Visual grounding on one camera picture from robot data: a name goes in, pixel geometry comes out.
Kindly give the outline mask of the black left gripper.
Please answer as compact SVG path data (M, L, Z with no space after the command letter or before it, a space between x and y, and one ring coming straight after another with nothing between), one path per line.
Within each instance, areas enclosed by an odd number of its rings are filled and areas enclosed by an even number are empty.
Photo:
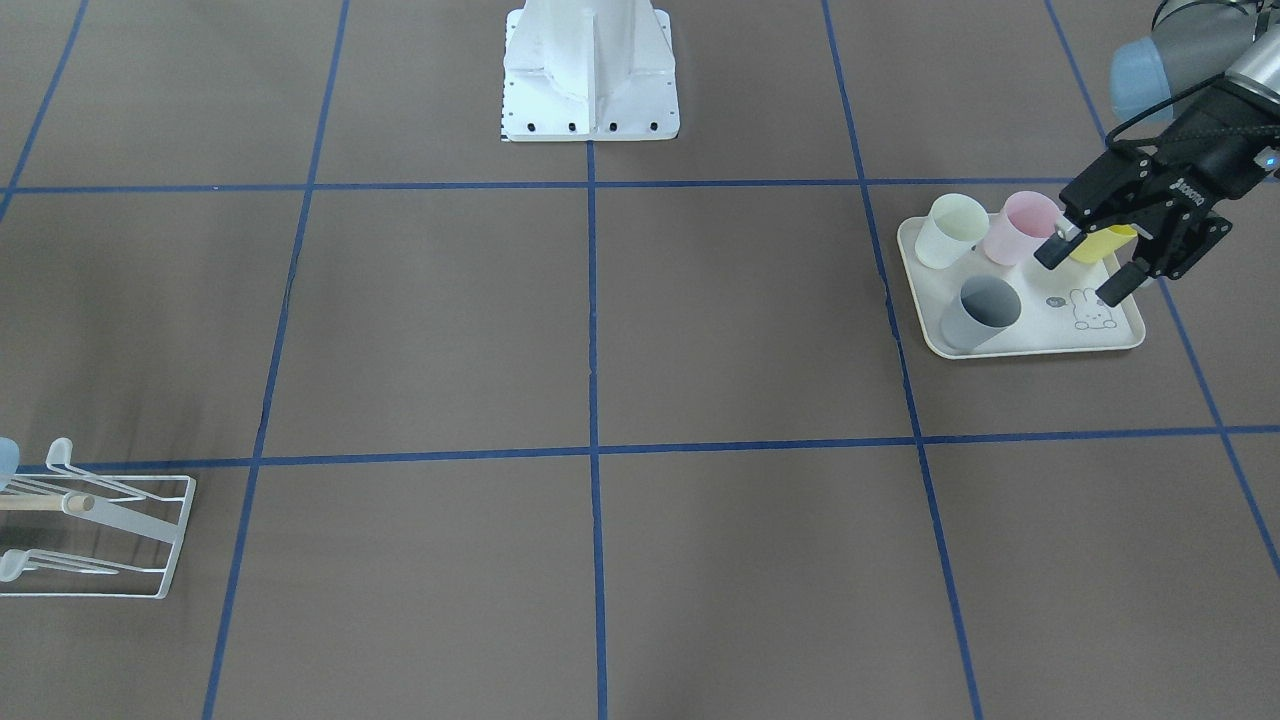
M1178 279L1233 224L1213 208L1238 200L1277 169L1277 102L1258 95L1202 95L1156 138L1110 138L1060 193L1064 218L1033 252L1055 270L1085 234L1128 224L1132 259L1096 288L1117 307L1151 278Z

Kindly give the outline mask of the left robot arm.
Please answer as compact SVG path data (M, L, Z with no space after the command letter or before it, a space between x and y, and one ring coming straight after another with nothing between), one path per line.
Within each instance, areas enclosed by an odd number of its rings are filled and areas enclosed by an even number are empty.
M1055 269L1088 234L1128 225L1135 247L1097 288L1102 304L1185 275L1233 228L1217 204L1277 174L1277 47L1275 1L1158 4L1148 35L1114 54L1119 123L1061 191L1036 260Z

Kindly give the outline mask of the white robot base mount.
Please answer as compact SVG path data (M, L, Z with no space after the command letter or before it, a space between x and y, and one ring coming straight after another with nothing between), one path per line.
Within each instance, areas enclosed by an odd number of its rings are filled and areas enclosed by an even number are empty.
M526 1L504 22L506 142L640 142L681 127L671 17L649 1Z

